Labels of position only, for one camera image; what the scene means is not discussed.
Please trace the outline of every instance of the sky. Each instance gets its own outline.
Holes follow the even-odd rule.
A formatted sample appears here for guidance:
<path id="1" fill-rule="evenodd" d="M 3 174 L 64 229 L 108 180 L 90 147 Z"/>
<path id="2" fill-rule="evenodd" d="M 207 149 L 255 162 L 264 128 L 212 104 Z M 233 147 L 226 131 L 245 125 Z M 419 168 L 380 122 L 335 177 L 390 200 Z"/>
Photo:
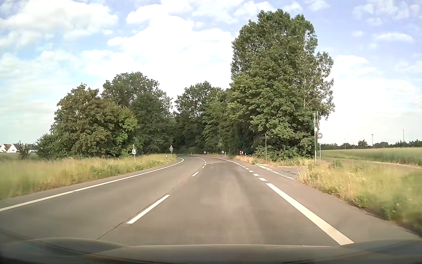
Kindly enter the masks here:
<path id="1" fill-rule="evenodd" d="M 228 88 L 239 29 L 276 9 L 311 21 L 334 60 L 323 143 L 422 140 L 422 0 L 0 0 L 0 144 L 49 132 L 81 82 L 140 71 L 173 100 Z"/>

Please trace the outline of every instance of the asphalt road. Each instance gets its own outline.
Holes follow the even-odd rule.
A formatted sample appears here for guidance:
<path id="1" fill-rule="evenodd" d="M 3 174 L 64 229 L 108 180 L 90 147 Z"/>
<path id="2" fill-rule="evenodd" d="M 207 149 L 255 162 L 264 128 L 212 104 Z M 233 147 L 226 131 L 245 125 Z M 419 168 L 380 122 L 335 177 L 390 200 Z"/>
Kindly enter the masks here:
<path id="1" fill-rule="evenodd" d="M 125 245 L 331 246 L 417 238 L 298 183 L 284 169 L 182 158 L 163 169 L 0 201 L 0 243 L 77 237 Z"/>

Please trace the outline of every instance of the grassy verge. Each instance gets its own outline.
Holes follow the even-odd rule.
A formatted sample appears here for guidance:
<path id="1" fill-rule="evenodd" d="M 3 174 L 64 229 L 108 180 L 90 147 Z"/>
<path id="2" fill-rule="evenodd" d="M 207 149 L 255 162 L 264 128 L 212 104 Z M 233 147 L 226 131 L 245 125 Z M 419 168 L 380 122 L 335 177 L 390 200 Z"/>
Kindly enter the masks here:
<path id="1" fill-rule="evenodd" d="M 0 200 L 57 187 L 141 171 L 177 160 L 173 155 L 126 159 L 6 160 L 0 162 Z"/>
<path id="2" fill-rule="evenodd" d="M 422 236 L 422 169 L 310 161 L 299 180 Z"/>
<path id="3" fill-rule="evenodd" d="M 322 156 L 422 166 L 422 147 L 323 150 Z"/>
<path id="4" fill-rule="evenodd" d="M 250 164 L 266 164 L 270 166 L 304 166 L 307 165 L 308 160 L 304 158 L 295 158 L 290 160 L 282 160 L 282 161 L 270 161 L 261 158 L 256 158 L 251 155 L 236 155 L 235 159 L 247 162 Z"/>

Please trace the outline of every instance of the road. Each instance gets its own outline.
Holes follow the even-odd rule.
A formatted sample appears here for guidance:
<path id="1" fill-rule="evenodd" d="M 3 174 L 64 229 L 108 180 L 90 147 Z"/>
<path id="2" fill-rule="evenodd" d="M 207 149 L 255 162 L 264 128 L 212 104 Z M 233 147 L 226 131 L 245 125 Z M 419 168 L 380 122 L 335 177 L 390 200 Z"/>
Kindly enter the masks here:
<path id="1" fill-rule="evenodd" d="M 77 237 L 125 245 L 334 246 L 417 238 L 269 167 L 179 160 L 0 201 L 0 243 Z"/>

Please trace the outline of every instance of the solid white edge line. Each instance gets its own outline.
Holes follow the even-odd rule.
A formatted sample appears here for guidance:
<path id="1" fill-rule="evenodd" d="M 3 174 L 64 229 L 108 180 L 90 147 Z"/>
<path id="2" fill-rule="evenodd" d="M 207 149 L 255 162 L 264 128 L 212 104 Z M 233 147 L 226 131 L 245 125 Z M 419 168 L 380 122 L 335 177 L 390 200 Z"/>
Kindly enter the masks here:
<path id="1" fill-rule="evenodd" d="M 295 207 L 299 212 L 301 212 L 305 217 L 307 217 L 310 221 L 316 224 L 320 229 L 322 229 L 327 235 L 333 238 L 338 244 L 345 245 L 354 243 L 348 237 L 343 235 L 340 231 L 336 230 L 333 226 L 325 222 L 323 219 L 318 217 L 316 214 L 312 213 L 309 209 L 305 206 L 300 204 L 298 201 L 294 200 L 291 196 L 287 195 L 285 192 L 281 191 L 278 187 L 274 186 L 271 183 L 265 183 L 273 189 L 278 195 L 283 197 L 284 200 L 289 202 L 293 207 Z"/>
<path id="2" fill-rule="evenodd" d="M 136 176 L 144 175 L 144 174 L 146 174 L 146 173 L 151 173 L 151 172 L 155 172 L 155 171 L 160 171 L 160 170 L 163 170 L 163 169 L 165 169 L 165 168 L 169 168 L 169 167 L 175 166 L 175 165 L 177 165 L 177 164 L 180 164 L 180 163 L 182 163 L 182 162 L 184 161 L 184 159 L 182 159 L 182 158 L 179 158 L 179 159 L 181 159 L 181 161 L 180 161 L 180 162 L 178 162 L 178 163 L 175 163 L 175 164 L 172 164 L 172 165 L 166 166 L 166 167 L 164 167 L 164 168 L 156 169 L 156 170 L 154 170 L 154 171 L 146 171 L 146 172 L 143 172 L 143 173 L 140 173 L 140 174 L 137 174 L 137 175 L 128 176 L 128 177 L 124 177 L 124 178 L 120 178 L 120 179 L 116 179 L 116 180 L 111 180 L 111 181 L 108 181 L 108 182 L 104 182 L 104 183 L 100 183 L 100 184 L 96 184 L 96 185 L 92 185 L 92 186 L 84 187 L 84 188 L 81 188 L 81 189 L 76 189 L 76 190 L 69 191 L 69 192 L 64 192 L 64 193 L 61 193 L 61 194 L 47 196 L 47 197 L 40 198 L 40 199 L 37 199 L 37 200 L 33 200 L 33 201 L 26 201 L 26 202 L 19 203 L 19 204 L 15 204 L 15 205 L 11 205 L 11 206 L 8 206 L 8 207 L 3 207 L 3 208 L 0 208 L 0 212 L 2 212 L 2 211 L 6 211 L 6 210 L 9 210 L 9 209 L 12 209 L 12 208 L 16 208 L 16 207 L 24 206 L 24 205 L 27 205 L 27 204 L 31 204 L 31 203 L 34 203 L 34 202 L 38 202 L 38 201 L 48 200 L 48 199 L 55 198 L 55 197 L 62 196 L 62 195 L 72 194 L 72 193 L 75 193 L 75 192 L 79 192 L 79 191 L 82 191 L 82 190 L 86 190 L 86 189 L 94 188 L 94 187 L 101 186 L 101 185 L 104 185 L 104 184 L 108 184 L 108 183 L 112 183 L 112 182 L 116 182 L 116 181 L 120 181 L 120 180 L 124 180 L 124 179 L 129 179 L 129 178 L 132 178 L 132 177 L 136 177 Z"/>
<path id="3" fill-rule="evenodd" d="M 140 214 L 138 214 L 137 216 L 135 216 L 133 219 L 129 220 L 128 222 L 126 222 L 127 224 L 132 224 L 134 222 L 136 222 L 138 219 L 140 219 L 143 215 L 145 215 L 147 212 L 151 211 L 154 207 L 156 207 L 158 204 L 160 204 L 162 201 L 166 200 L 167 197 L 169 197 L 170 195 L 166 195 L 164 197 L 162 197 L 159 201 L 156 201 L 155 203 L 153 203 L 150 207 L 148 207 L 146 210 L 142 211 Z"/>

